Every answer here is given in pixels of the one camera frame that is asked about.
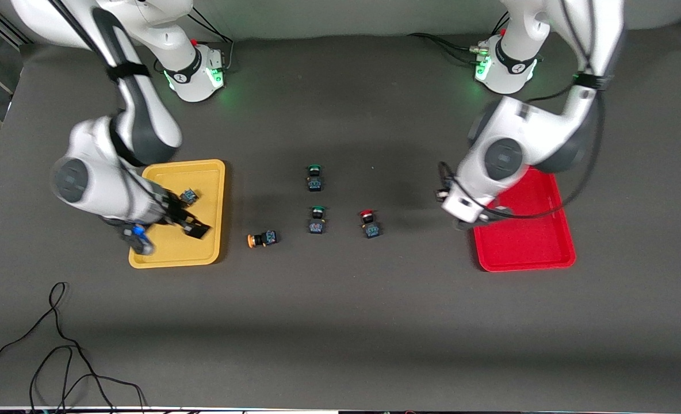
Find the robotic arm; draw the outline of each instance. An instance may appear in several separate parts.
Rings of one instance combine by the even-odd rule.
[[[579,71],[568,93],[563,113],[555,115],[511,97],[490,105],[469,133],[469,154],[459,164],[449,188],[438,192],[443,209],[461,222],[474,225],[506,218],[486,208],[499,193],[514,186],[527,166],[559,173],[578,162],[586,151],[583,124],[593,114],[592,104],[611,78],[623,36],[623,0],[502,0],[510,10],[514,28],[498,39],[486,74],[493,85],[513,84],[522,73],[508,68],[534,58],[550,25],[578,56]],[[525,51],[517,63],[504,45]]]
[[[51,5],[102,58],[125,102],[125,110],[116,115],[83,121],[72,129],[70,148],[54,167],[55,194],[116,226],[138,254],[153,251],[144,226],[154,223],[177,224],[188,236],[201,238],[209,226],[189,214],[175,194],[133,170],[170,160],[182,134],[159,100],[127,31],[95,0],[51,0]]]
[[[49,0],[12,0],[17,14],[33,31],[54,44],[91,49]],[[193,0],[88,0],[120,21],[125,32],[154,53],[170,87],[186,102],[207,99],[223,86],[223,58],[206,45],[192,45],[173,23],[193,8]],[[68,7],[78,7],[68,2]]]

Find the yellow tray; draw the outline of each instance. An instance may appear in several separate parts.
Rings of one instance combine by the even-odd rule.
[[[215,262],[220,253],[225,164],[221,160],[160,163],[146,167],[141,175],[175,194],[193,189],[199,199],[188,211],[212,228],[202,239],[195,239],[176,225],[152,225],[146,234],[154,244],[154,253],[143,256],[131,249],[128,263],[136,269],[148,269]]]

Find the black cable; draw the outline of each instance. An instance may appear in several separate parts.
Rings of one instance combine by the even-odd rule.
[[[493,26],[493,30],[491,31],[491,35],[492,35],[492,36],[496,34],[496,31],[499,29],[499,27],[501,27],[504,23],[506,23],[506,22],[502,23],[502,21],[503,21],[504,18],[507,17],[508,15],[509,15],[509,11],[508,11],[508,10],[507,10],[507,11],[504,11],[504,14],[499,18],[499,20],[498,20],[498,21],[496,22],[496,24]]]
[[[218,29],[215,29],[215,26],[213,26],[213,25],[205,18],[205,16],[203,16],[203,14],[200,13],[199,10],[197,10],[196,8],[193,8],[193,10],[195,10],[196,13],[198,13],[198,15],[199,15],[201,18],[203,18],[203,20],[205,21],[205,23],[199,21],[199,20],[196,19],[194,16],[188,14],[188,18],[190,18],[190,20],[192,20],[192,21],[194,21],[195,23],[199,24],[199,25],[202,26],[204,29],[206,29],[208,32],[212,32],[213,34],[215,34],[215,35],[217,35],[217,36],[220,36],[220,38],[223,39],[224,42],[226,42],[226,43],[233,43],[233,39],[231,39],[231,38],[228,37],[228,36],[225,36],[225,35],[222,34]]]
[[[454,44],[453,42],[449,42],[448,40],[443,39],[443,37],[435,36],[434,34],[414,32],[414,33],[408,34],[407,36],[424,37],[425,39],[430,39],[430,40],[432,40],[436,43],[444,44],[449,48],[456,49],[456,50],[462,50],[464,52],[467,52],[469,50],[469,48],[465,47],[464,45]]]
[[[64,408],[65,407],[64,401],[70,396],[72,391],[75,390],[75,387],[77,387],[77,384],[79,384],[80,381],[85,380],[86,378],[90,378],[90,377],[93,377],[93,375],[92,374],[85,374],[82,377],[78,378],[74,383],[72,383],[72,386],[69,388],[67,393],[64,394],[64,398],[62,398],[62,402],[59,403],[59,405],[57,406],[57,409],[59,409],[60,406],[62,406]],[[96,375],[96,377],[98,377],[100,380],[103,379],[103,380],[106,380],[106,381],[115,382],[115,383],[120,384],[120,385],[128,385],[129,387],[135,388],[136,394],[138,395],[138,398],[139,398],[139,404],[141,405],[141,412],[144,412],[144,407],[146,405],[148,405],[148,403],[146,401],[146,396],[144,395],[143,390],[141,390],[141,387],[139,387],[138,385],[136,385],[132,382],[127,382],[127,381],[122,381],[120,379],[106,377],[105,375]]]
[[[159,63],[161,65],[161,63],[159,62],[159,59],[154,59],[154,63],[151,65],[151,68],[153,68],[156,73],[162,73],[162,71],[164,70],[164,65],[162,65],[162,70],[159,70],[156,67],[157,63]]]
[[[59,13],[62,18],[64,18],[65,21],[67,21],[68,24],[70,24],[70,27],[80,36],[80,39],[82,39],[83,42],[91,49],[93,52],[98,55],[99,58],[103,61],[103,64],[105,66],[108,65],[108,61],[106,60],[105,56],[101,52],[101,50],[96,47],[95,43],[93,42],[93,39],[90,38],[90,35],[87,34],[87,31],[83,28],[83,26],[80,24],[80,22],[75,18],[75,16],[70,13],[70,10],[62,3],[62,0],[49,0],[49,4],[52,5],[57,12]]]
[[[72,361],[72,348],[75,348],[75,346],[72,346],[72,345],[56,346],[54,349],[49,351],[49,354],[47,354],[47,356],[45,356],[43,360],[41,360],[41,364],[39,364],[39,366],[36,368],[36,372],[34,372],[33,377],[31,377],[31,383],[28,385],[28,401],[29,401],[29,404],[31,406],[31,412],[36,411],[35,405],[33,404],[33,386],[36,383],[36,379],[38,379],[39,373],[43,369],[44,364],[46,364],[47,361],[49,360],[49,358],[51,358],[51,356],[54,355],[54,353],[56,353],[60,349],[67,349],[67,351],[70,352],[70,357],[67,361],[67,367],[66,367],[66,371],[64,373],[65,382],[64,382],[64,389],[62,390],[62,395],[64,396],[64,390],[67,389],[67,373],[70,372],[70,361]]]
[[[571,90],[571,87],[573,87],[573,84],[569,83],[568,86],[564,87],[560,91],[555,92],[554,94],[546,95],[544,97],[530,98],[530,99],[526,100],[525,103],[528,104],[528,103],[532,103],[532,102],[536,102],[536,101],[546,101],[548,99],[557,98],[559,96],[566,94],[566,92],[569,92]]]
[[[495,35],[496,32],[498,32],[498,31],[500,31],[501,29],[503,29],[504,25],[509,23],[509,20],[510,20],[510,19],[509,19],[509,17],[508,17],[508,18],[507,18],[506,20],[504,20],[501,24],[499,24],[499,26],[496,26],[495,29],[493,29],[493,35]]]
[[[195,10],[195,13],[198,13],[198,16],[200,16],[200,17],[205,21],[205,23],[207,23],[208,26],[210,26],[210,27],[212,28],[212,30],[215,32],[215,34],[217,34],[217,35],[219,35],[220,37],[222,37],[223,40],[225,40],[226,42],[231,42],[231,43],[233,42],[233,39],[231,39],[230,37],[225,36],[225,35],[223,35],[222,33],[220,33],[220,32],[215,28],[215,26],[213,26],[212,23],[210,23],[210,21],[209,21],[208,19],[206,19],[205,16],[203,16],[202,13],[200,13],[200,10],[197,10],[197,8],[195,8],[194,6],[193,6],[193,10]]]
[[[461,52],[467,51],[468,48],[464,48],[461,45],[453,44],[451,42],[448,42],[448,40],[443,39],[442,37],[435,36],[434,34],[428,34],[428,33],[411,33],[408,34],[408,36],[412,37],[422,37],[423,39],[430,39],[433,41],[434,44],[438,45],[441,49],[443,49],[444,52],[446,52],[448,55],[450,55],[452,58],[458,60],[459,62],[467,63],[469,65],[477,65],[478,62],[475,60],[468,60],[464,59],[456,53],[454,53],[452,50],[448,49],[448,47],[451,47],[455,50],[459,50]]]
[[[67,405],[66,405],[65,401],[66,401],[67,397],[70,395],[70,393],[72,393],[72,390],[74,390],[75,385],[80,383],[81,380],[88,378],[88,377],[93,377],[95,379],[95,382],[98,385],[98,391],[101,394],[101,397],[104,399],[104,401],[106,401],[106,403],[108,404],[108,406],[111,409],[115,409],[115,406],[110,401],[108,396],[106,395],[106,393],[103,389],[103,385],[101,383],[101,380],[115,382],[115,383],[118,383],[120,385],[127,385],[129,387],[135,388],[135,390],[136,390],[136,392],[138,393],[138,396],[139,396],[139,403],[141,403],[141,411],[143,412],[144,406],[146,405],[146,396],[144,395],[141,387],[139,387],[138,385],[136,385],[132,382],[127,382],[127,381],[115,379],[115,378],[112,378],[112,377],[106,377],[105,375],[96,374],[96,372],[94,372],[94,370],[93,370],[93,365],[91,365],[90,360],[88,360],[88,358],[85,356],[85,353],[83,353],[83,348],[80,345],[80,343],[78,343],[78,341],[74,340],[73,338],[69,338],[69,336],[65,335],[64,332],[62,331],[62,325],[61,325],[61,322],[59,320],[58,306],[61,303],[62,298],[64,298],[64,294],[66,293],[66,291],[67,291],[67,284],[65,282],[55,283],[54,286],[52,286],[51,291],[49,291],[49,309],[46,312],[44,312],[44,314],[41,315],[41,317],[39,317],[38,320],[36,320],[33,327],[31,327],[24,335],[22,335],[17,340],[12,341],[11,343],[7,343],[6,345],[2,346],[2,348],[0,349],[0,356],[1,356],[2,352],[4,350],[6,350],[7,347],[13,345],[14,343],[18,343],[20,340],[22,340],[24,338],[27,338],[27,336],[30,335],[30,333],[33,332],[36,329],[36,327],[39,326],[39,324],[41,324],[41,322],[44,320],[44,318],[48,317],[52,313],[54,313],[54,319],[55,319],[55,326],[56,326],[57,334],[59,334],[60,338],[62,338],[63,340],[66,340],[70,343],[70,344],[67,344],[67,345],[56,346],[55,348],[53,348],[51,351],[49,351],[47,356],[45,356],[44,359],[41,360],[41,363],[36,368],[36,371],[33,374],[33,377],[31,377],[31,382],[29,384],[29,389],[28,389],[28,396],[29,396],[29,403],[30,403],[30,407],[31,407],[31,412],[35,412],[35,402],[33,401],[33,390],[35,389],[35,386],[36,386],[36,380],[38,380],[39,374],[41,373],[41,370],[43,369],[44,365],[46,365],[46,363],[48,362],[49,358],[54,356],[54,354],[56,354],[56,352],[58,352],[62,349],[67,349],[67,351],[69,351],[69,356],[67,358],[67,364],[65,365],[65,370],[64,370],[64,383],[62,385],[62,401],[57,406],[57,408],[54,412],[56,412],[56,413],[60,412],[60,410],[59,410],[60,407],[62,407],[62,412],[66,412]],[[72,364],[72,357],[74,355],[74,350],[77,351],[78,356],[80,356],[82,361],[87,366],[89,373],[80,377],[69,388],[69,390],[67,390],[67,380],[69,378],[70,366]]]
[[[56,301],[56,303],[54,303],[54,306],[59,305],[59,301],[60,301],[61,299],[62,299],[62,297],[58,298],[57,301]],[[31,332],[33,332],[33,330],[35,330],[35,329],[41,324],[41,322],[44,320],[44,318],[48,317],[49,314],[51,314],[52,312],[54,312],[54,308],[53,308],[53,307],[50,308],[48,311],[44,312],[44,314],[41,315],[41,317],[39,317],[38,320],[36,320],[35,324],[30,328],[30,330],[28,330],[28,331],[27,331],[24,335],[22,335],[19,339],[15,340],[15,341],[12,341],[12,342],[9,342],[9,343],[7,343],[6,345],[2,346],[1,349],[0,349],[0,356],[1,356],[1,354],[2,354],[3,351],[6,351],[6,348],[7,348],[7,347],[9,347],[9,346],[11,346],[11,345],[14,345],[14,343],[18,343],[20,340],[23,340],[24,338],[26,338],[26,336],[30,335]]]

